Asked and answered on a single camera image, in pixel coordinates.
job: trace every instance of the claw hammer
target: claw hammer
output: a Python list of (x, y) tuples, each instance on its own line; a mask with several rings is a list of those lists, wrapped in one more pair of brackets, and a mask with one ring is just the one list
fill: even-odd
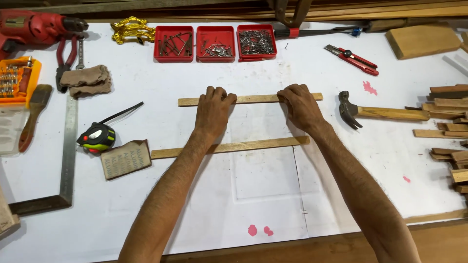
[(357, 130), (362, 125), (354, 117), (375, 117), (381, 119), (427, 121), (431, 117), (425, 110), (402, 110), (390, 108), (360, 107), (349, 102), (349, 92), (342, 91), (338, 95), (340, 100), (340, 116), (351, 128)]

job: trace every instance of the finger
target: finger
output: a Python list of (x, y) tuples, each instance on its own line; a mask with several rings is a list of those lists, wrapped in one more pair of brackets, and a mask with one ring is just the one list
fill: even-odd
[(211, 99), (213, 98), (213, 93), (214, 93), (214, 88), (213, 86), (208, 86), (206, 88), (206, 99)]
[(292, 92), (294, 92), (296, 95), (299, 95), (299, 96), (302, 93), (302, 88), (299, 87), (299, 85), (297, 85), (297, 84), (289, 85), (289, 86), (286, 87), (286, 89), (291, 90)]
[(227, 95), (226, 98), (224, 99), (223, 103), (227, 105), (231, 105), (235, 102), (235, 100), (237, 100), (237, 95), (234, 93), (229, 93), (229, 95)]
[(200, 95), (200, 98), (198, 99), (198, 103), (203, 102), (205, 100), (205, 97), (206, 97), (205, 94)]
[(305, 92), (310, 93), (309, 88), (307, 88), (306, 84), (300, 84), (299, 87), (301, 87)]
[(293, 118), (293, 106), (291, 105), (291, 103), (289, 103), (289, 100), (286, 100), (286, 99), (285, 99), (285, 104), (286, 104), (286, 107), (288, 107), (288, 118), (292, 119)]
[(226, 91), (221, 88), (221, 87), (216, 87), (216, 89), (214, 90), (214, 93), (213, 93), (213, 98), (217, 99), (221, 99), (223, 100), (223, 98), (225, 98), (227, 96), (227, 93)]
[(285, 99), (287, 99), (289, 102), (292, 102), (292, 103), (294, 103), (297, 99), (297, 94), (292, 92), (290, 89), (280, 90), (276, 94), (279, 96), (283, 96)]

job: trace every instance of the white workbench surface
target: white workbench surface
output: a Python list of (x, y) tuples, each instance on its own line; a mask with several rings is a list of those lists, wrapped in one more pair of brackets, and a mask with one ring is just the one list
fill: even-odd
[[(238, 24), (210, 25), (236, 28)], [(208, 24), (189, 25), (196, 30)], [(334, 26), (341, 25), (311, 24), (312, 29)], [(337, 95), (343, 90), (359, 106), (403, 108), (424, 101), (431, 86), (468, 83), (466, 76), (442, 61), (444, 54), (398, 61), (382, 33), (359, 38), (334, 34), (279, 40), (275, 60), (159, 64), (153, 60), (153, 44), (117, 45), (111, 35), (108, 24), (90, 24), (84, 44), (85, 66), (106, 65), (113, 88), (110, 94), (79, 100), (78, 134), (93, 121), (144, 101), (143, 107), (113, 124), (116, 146), (148, 139), (152, 150), (182, 147), (193, 129), (196, 108), (179, 108), (178, 98), (198, 97), (209, 85), (237, 95), (264, 95), (304, 83), (311, 92), (323, 94), (318, 103), (325, 118), (403, 217), (465, 208), (464, 199), (449, 189), (447, 165), (428, 155), (431, 147), (460, 148), (459, 140), (415, 138), (412, 134), (412, 129), (435, 129), (438, 120), (359, 119), (364, 128), (354, 131), (341, 120), (337, 109)], [(350, 49), (376, 63), (380, 75), (370, 76), (340, 60), (323, 49), (327, 44)], [(56, 48), (19, 53), (41, 61), (39, 83), (54, 87)], [(65, 58), (69, 50), (67, 43)], [(454, 53), (466, 57), (461, 50)], [(365, 91), (363, 82), (367, 81), (377, 95)], [(58, 194), (65, 102), (65, 96), (54, 90), (28, 151), (1, 158), (0, 183), (9, 202)], [(244, 104), (234, 107), (222, 142), (291, 135), (279, 103)], [(107, 182), (100, 159), (78, 149), (73, 206), (21, 217), (21, 228), (0, 241), (0, 263), (117, 259), (140, 205), (172, 161), (153, 160), (150, 168)], [(165, 253), (358, 231), (314, 143), (294, 150), (284, 147), (207, 156), (188, 200)], [(258, 230), (254, 236), (248, 233), (250, 225)], [(264, 230), (265, 226), (272, 232)]]

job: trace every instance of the hand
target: hand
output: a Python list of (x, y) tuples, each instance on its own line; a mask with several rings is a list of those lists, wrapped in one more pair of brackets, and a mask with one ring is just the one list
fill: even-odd
[(221, 87), (207, 87), (206, 95), (202, 94), (198, 102), (194, 132), (208, 136), (208, 139), (214, 141), (224, 131), (229, 106), (236, 99), (236, 94), (227, 95)]
[(305, 84), (292, 84), (277, 92), (285, 99), (288, 107), (288, 118), (299, 129), (311, 135), (320, 132), (327, 126), (327, 121), (320, 112), (319, 105), (310, 94)]

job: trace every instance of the hairy arm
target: hairy arm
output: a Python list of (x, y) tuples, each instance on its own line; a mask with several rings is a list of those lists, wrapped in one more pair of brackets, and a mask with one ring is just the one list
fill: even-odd
[(118, 263), (157, 263), (171, 236), (203, 157), (224, 131), (235, 94), (209, 86), (200, 96), (187, 144), (143, 203), (120, 251)]
[(346, 149), (325, 121), (306, 85), (278, 91), (288, 117), (317, 143), (354, 220), (380, 263), (420, 263), (416, 245), (403, 218), (383, 190)]

